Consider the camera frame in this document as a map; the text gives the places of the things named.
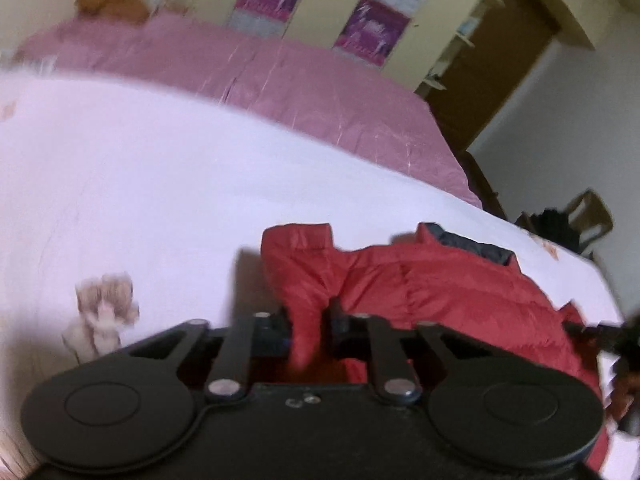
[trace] doorway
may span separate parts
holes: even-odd
[[[535,65],[560,27],[539,0],[503,0],[426,97],[455,154],[464,152]]]

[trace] screw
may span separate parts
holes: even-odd
[[[231,397],[240,391],[240,383],[233,379],[217,379],[209,383],[209,391],[220,397]]]
[[[385,391],[393,396],[408,397],[415,391],[415,383],[409,379],[390,379],[385,383]]]
[[[302,408],[303,402],[299,399],[287,399],[284,401],[286,406],[290,408]]]
[[[307,404],[320,404],[322,399],[314,394],[305,394],[305,402]]]

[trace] chair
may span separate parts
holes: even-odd
[[[593,189],[588,189],[571,200],[564,212],[569,215],[569,225],[580,233],[580,254],[613,229],[611,213]]]

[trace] brown stuffed toy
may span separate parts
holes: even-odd
[[[86,363],[120,348],[118,330],[140,317],[127,274],[103,276],[76,286],[79,316],[62,334],[65,346],[79,363]]]
[[[84,16],[100,16],[141,25],[151,16],[144,0],[76,0],[78,12]]]

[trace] bed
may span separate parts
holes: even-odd
[[[587,322],[621,322],[591,262],[554,257],[449,193],[242,110],[140,83],[19,74],[0,75],[2,109],[3,480],[36,463],[17,422],[25,394],[74,364],[60,334],[77,282],[132,276],[141,317],[125,345],[186,319],[225,326],[276,307],[258,255],[276,224],[330,222],[336,244],[356,249],[438,222],[513,250],[554,306],[574,300]],[[605,391],[611,362],[601,356]],[[632,480],[637,456],[635,440],[614,434],[604,478]]]
[[[428,105],[343,56],[161,13],[143,27],[76,19],[27,40],[30,57],[180,88],[304,132],[481,207]]]

